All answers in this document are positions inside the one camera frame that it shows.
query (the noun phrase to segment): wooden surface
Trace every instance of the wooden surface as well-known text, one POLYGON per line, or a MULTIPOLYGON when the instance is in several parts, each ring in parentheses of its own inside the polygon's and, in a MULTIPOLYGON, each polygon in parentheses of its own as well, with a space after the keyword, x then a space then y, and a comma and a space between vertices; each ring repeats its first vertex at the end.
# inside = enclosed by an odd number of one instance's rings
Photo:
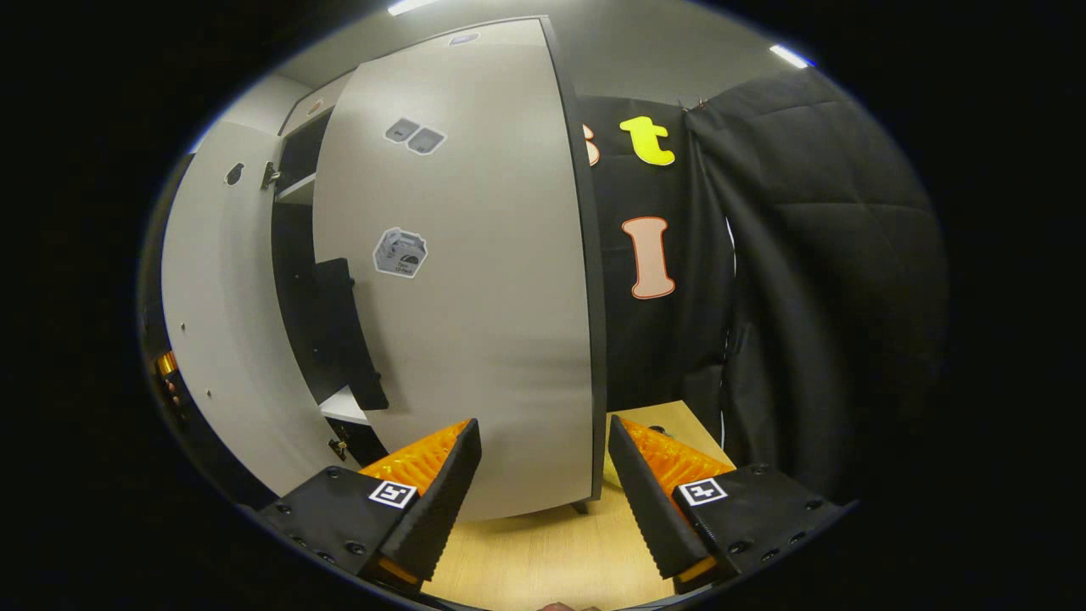
MULTIPOLYGON (((658 424, 677 441, 731 464, 682 402, 613 413, 658 424)), ((607 424, 609 434, 610 415, 607 424)), ((601 499, 589 504, 588 515, 561 506, 458 522, 433 581, 422 590, 493 611, 536 611, 559 601, 573 609, 610 611, 674 594, 671 581, 656 570, 609 456, 601 499)))

